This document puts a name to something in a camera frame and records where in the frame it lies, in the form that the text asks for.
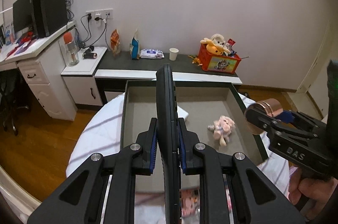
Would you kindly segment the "person's right hand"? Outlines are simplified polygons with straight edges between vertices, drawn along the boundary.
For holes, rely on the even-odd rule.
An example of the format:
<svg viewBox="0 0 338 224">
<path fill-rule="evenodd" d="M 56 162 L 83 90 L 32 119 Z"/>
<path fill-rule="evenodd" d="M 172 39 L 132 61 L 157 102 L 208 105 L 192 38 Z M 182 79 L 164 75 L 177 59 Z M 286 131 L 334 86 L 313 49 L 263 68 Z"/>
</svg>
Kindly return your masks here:
<svg viewBox="0 0 338 224">
<path fill-rule="evenodd" d="M 316 180 L 312 178 L 301 178 L 302 170 L 298 167 L 292 167 L 293 170 L 289 181 L 288 199 L 296 205 L 301 196 L 304 195 L 315 204 L 305 213 L 309 220 L 315 219 L 329 201 L 332 193 L 337 186 L 337 179 L 331 178 L 327 181 Z"/>
</svg>

